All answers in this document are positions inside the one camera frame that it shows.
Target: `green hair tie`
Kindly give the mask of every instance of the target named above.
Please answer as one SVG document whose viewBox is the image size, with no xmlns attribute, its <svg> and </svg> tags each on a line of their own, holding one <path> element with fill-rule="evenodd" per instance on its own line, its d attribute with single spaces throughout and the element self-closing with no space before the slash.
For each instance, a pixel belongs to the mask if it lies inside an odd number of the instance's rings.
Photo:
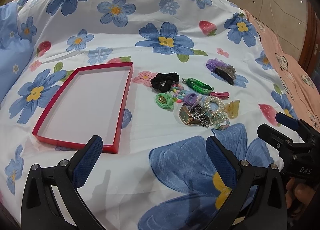
<svg viewBox="0 0 320 230">
<path fill-rule="evenodd" d="M 202 83 L 201 81 L 194 79 L 194 78 L 188 78 L 188 79 L 182 79 L 183 83 L 186 83 L 187 86 L 192 88 L 194 91 L 200 93 L 200 94 L 210 94 L 214 88 L 211 87 L 208 84 Z"/>
<path fill-rule="evenodd" d="M 173 110 L 173 98 L 170 95 L 170 93 L 166 94 L 166 93 L 158 93 L 156 95 L 156 103 L 157 105 L 159 105 L 159 107 L 163 108 L 163 109 L 171 109 Z"/>
</svg>

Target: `bolt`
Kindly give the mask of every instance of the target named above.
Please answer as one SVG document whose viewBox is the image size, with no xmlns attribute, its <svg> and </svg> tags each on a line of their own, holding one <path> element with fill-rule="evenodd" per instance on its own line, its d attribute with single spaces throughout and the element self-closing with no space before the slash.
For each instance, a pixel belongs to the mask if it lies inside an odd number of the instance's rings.
<svg viewBox="0 0 320 230">
<path fill-rule="evenodd" d="M 68 161 L 67 160 L 63 160 L 63 161 L 60 161 L 60 166 L 61 167 L 64 167 L 68 164 Z"/>
<path fill-rule="evenodd" d="M 39 167 L 38 164 L 33 164 L 33 165 L 31 166 L 31 169 L 32 169 L 32 170 L 36 170 L 38 167 Z"/>
<path fill-rule="evenodd" d="M 278 166 L 277 166 L 276 164 L 274 164 L 274 163 L 271 163 L 270 167 L 271 167 L 272 169 L 277 169 L 277 168 L 278 168 Z"/>
<path fill-rule="evenodd" d="M 249 162 L 247 162 L 246 160 L 242 160 L 240 161 L 240 164 L 244 167 L 247 167 L 249 165 Z"/>
</svg>

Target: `blue gripper pad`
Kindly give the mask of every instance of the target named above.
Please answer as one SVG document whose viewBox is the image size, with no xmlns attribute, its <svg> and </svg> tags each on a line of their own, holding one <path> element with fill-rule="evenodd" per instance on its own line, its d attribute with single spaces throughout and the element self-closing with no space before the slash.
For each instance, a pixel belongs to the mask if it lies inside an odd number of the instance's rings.
<svg viewBox="0 0 320 230">
<path fill-rule="evenodd" d="M 223 183 L 234 189 L 237 183 L 236 171 L 211 137 L 207 139 L 205 149 Z"/>
<path fill-rule="evenodd" d="M 97 136 L 74 168 L 72 174 L 72 185 L 75 189 L 82 187 L 87 181 L 93 166 L 96 164 L 100 154 L 102 153 L 102 147 L 102 139 Z"/>
<path fill-rule="evenodd" d="M 296 131 L 299 128 L 299 120 L 291 118 L 281 112 L 278 112 L 276 114 L 276 121 L 290 128 L 293 131 Z"/>
</svg>

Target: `floral bedsheet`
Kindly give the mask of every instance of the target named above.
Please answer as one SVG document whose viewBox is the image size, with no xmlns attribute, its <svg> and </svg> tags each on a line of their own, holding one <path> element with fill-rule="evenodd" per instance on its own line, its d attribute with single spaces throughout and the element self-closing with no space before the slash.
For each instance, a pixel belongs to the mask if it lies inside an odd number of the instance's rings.
<svg viewBox="0 0 320 230">
<path fill-rule="evenodd" d="M 257 127 L 267 123 L 299 141 L 295 132 L 275 121 L 277 112 L 296 118 L 295 111 L 259 34 L 229 1 L 17 3 L 19 35 L 34 46 L 31 62 L 0 110 L 0 190 L 2 203 L 17 221 L 32 164 L 55 166 L 74 154 L 42 144 L 31 132 L 52 96 L 80 66 L 119 61 L 134 65 L 119 154 L 102 154 L 78 189 L 107 229 L 203 229 L 230 193 L 205 152 L 211 135 L 239 159 L 257 166 L 274 162 L 280 168 L 277 151 L 257 138 Z M 213 65 L 226 64 L 236 70 L 234 86 L 211 71 Z M 240 100 L 238 117 L 224 131 L 184 125 L 178 116 L 180 103 L 168 111 L 154 101 L 150 79 L 158 72 L 177 72 L 181 78 L 210 84 L 216 92 L 229 92 L 224 102 Z M 99 88 L 94 84 L 83 89 L 83 94 L 92 94 L 88 104 L 95 104 L 95 90 Z M 72 222 L 64 206 L 61 210 Z"/>
</svg>

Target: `peach fabric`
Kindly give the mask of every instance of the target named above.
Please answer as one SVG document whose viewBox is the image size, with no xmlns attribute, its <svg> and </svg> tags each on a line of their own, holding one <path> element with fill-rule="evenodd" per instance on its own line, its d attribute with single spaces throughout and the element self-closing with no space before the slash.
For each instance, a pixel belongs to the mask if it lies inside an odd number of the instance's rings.
<svg viewBox="0 0 320 230">
<path fill-rule="evenodd" d="M 282 51 L 277 36 L 248 11 L 244 12 L 260 35 L 264 53 L 280 76 L 298 118 L 320 131 L 320 95 L 316 86 L 298 62 Z"/>
</svg>

